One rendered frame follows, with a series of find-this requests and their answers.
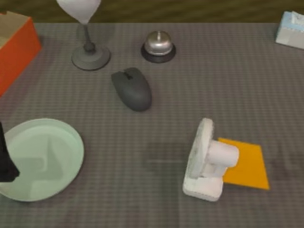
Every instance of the cardboard box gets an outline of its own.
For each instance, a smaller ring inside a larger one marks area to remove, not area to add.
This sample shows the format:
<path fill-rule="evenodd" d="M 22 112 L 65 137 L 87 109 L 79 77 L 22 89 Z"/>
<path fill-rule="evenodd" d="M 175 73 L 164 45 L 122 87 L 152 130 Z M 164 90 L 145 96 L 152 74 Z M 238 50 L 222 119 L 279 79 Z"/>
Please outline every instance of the cardboard box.
<path fill-rule="evenodd" d="M 30 17 L 0 13 L 0 96 L 41 50 Z"/>
<path fill-rule="evenodd" d="M 296 16 L 294 12 L 284 12 L 275 41 L 278 44 L 304 49 L 304 20 L 300 18 L 296 23 L 293 20 Z"/>

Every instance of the orange box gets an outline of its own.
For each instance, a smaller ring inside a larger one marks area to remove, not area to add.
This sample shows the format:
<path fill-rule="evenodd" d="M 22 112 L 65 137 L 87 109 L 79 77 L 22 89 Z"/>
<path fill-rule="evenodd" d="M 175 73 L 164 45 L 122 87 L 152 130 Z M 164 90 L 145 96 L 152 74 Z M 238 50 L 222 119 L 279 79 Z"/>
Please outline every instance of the orange box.
<path fill-rule="evenodd" d="M 32 18 L 0 13 L 0 96 L 41 50 Z"/>

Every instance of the black computer mouse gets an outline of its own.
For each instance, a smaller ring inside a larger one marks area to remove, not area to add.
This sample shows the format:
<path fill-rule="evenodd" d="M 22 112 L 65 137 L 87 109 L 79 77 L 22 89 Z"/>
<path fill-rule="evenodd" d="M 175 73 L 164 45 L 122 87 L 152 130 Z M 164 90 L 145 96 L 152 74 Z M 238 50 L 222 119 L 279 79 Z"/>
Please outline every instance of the black computer mouse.
<path fill-rule="evenodd" d="M 152 104 L 152 92 L 145 76 L 135 67 L 112 74 L 112 83 L 121 101 L 130 109 L 142 112 Z"/>

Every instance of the lamp stem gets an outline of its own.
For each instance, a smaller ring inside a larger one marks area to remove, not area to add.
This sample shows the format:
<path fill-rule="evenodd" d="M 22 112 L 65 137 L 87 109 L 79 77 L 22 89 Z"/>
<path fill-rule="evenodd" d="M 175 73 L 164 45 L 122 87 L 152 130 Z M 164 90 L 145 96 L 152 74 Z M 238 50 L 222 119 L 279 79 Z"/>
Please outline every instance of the lamp stem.
<path fill-rule="evenodd" d="M 96 52 L 95 44 L 91 41 L 87 24 L 85 24 L 83 26 L 84 26 L 84 30 L 85 30 L 85 41 L 86 41 L 85 45 L 84 45 L 84 49 L 86 52 L 93 54 Z"/>

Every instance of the white box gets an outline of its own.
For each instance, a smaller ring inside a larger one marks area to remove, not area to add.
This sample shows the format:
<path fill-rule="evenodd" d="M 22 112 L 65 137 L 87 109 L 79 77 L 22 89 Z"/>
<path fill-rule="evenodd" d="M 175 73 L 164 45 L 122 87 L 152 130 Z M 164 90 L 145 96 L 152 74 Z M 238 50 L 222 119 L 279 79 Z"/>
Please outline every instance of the white box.
<path fill-rule="evenodd" d="M 284 12 L 275 41 L 304 49 L 304 16 L 295 12 Z"/>

